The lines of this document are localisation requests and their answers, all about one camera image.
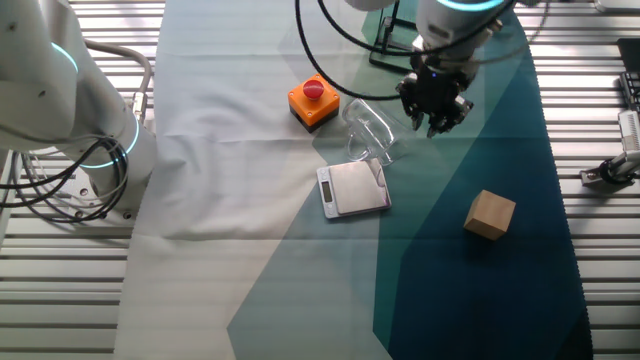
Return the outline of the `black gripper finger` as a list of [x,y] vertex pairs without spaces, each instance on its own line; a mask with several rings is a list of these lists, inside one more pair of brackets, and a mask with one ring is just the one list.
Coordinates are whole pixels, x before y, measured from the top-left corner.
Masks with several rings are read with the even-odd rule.
[[439,110],[430,112],[427,137],[433,138],[437,134],[450,132],[464,121],[473,107],[473,102],[463,97],[456,97],[446,102]]
[[412,129],[419,130],[425,117],[422,106],[422,96],[424,95],[422,81],[417,74],[407,74],[397,85],[397,92],[406,115],[411,118]]

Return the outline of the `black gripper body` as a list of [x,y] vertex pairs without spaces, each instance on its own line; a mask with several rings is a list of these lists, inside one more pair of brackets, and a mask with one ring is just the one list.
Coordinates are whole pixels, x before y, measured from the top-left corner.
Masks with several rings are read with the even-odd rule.
[[446,102],[463,97],[473,80],[473,75],[461,68],[440,68],[436,59],[415,55],[410,58],[412,74],[417,74],[424,85],[422,106],[425,114],[439,110]]

